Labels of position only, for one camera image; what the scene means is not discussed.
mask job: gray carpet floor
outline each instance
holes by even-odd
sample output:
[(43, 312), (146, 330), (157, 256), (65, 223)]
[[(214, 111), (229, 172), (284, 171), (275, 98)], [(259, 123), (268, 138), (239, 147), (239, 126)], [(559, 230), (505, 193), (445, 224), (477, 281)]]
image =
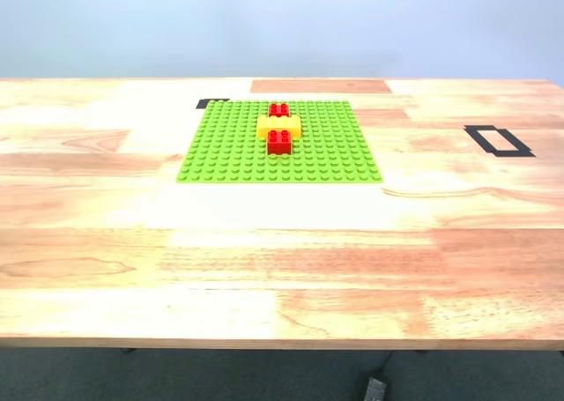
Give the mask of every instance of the gray carpet floor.
[[(357, 401), (380, 351), (0, 349), (1, 401)], [(390, 401), (564, 401), (558, 352), (394, 352)]]

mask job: black rectangle outline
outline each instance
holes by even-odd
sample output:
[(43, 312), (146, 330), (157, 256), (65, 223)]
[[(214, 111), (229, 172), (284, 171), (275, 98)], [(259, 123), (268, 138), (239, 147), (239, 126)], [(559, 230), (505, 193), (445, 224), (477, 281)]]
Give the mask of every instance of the black rectangle outline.
[[(497, 129), (493, 125), (465, 125), (464, 130), (485, 152), (490, 152), (495, 157), (537, 157), (527, 145), (509, 132), (509, 130)], [(479, 133), (481, 130), (497, 130), (502, 137), (507, 139), (515, 147), (515, 150), (496, 150), (495, 147)]]

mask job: red lego brick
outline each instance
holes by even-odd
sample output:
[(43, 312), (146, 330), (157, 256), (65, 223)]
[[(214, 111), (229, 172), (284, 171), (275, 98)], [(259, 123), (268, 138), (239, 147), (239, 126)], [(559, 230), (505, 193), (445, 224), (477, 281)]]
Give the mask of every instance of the red lego brick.
[(266, 141), (269, 154), (292, 154), (292, 135), (287, 130), (271, 130)]
[(282, 103), (282, 104), (272, 103), (268, 107), (268, 116), (269, 117), (270, 116), (282, 117), (282, 116), (289, 116), (289, 115), (290, 115), (290, 108), (285, 103)]

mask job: table top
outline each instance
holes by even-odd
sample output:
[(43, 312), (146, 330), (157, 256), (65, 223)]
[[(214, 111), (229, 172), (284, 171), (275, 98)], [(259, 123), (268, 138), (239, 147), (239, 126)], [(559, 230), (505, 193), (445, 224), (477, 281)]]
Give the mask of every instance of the table top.
[[(215, 98), (348, 100), (383, 183), (175, 183)], [(0, 345), (563, 350), (563, 159), (544, 80), (2, 80)]]

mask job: green baseplate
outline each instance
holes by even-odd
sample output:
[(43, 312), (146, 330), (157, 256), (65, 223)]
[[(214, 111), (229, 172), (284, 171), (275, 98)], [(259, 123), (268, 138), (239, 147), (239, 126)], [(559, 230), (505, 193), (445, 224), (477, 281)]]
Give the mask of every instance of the green baseplate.
[[(258, 116), (287, 102), (301, 118), (292, 154), (266, 153), (256, 137)], [(210, 101), (177, 182), (382, 182), (347, 101)]]

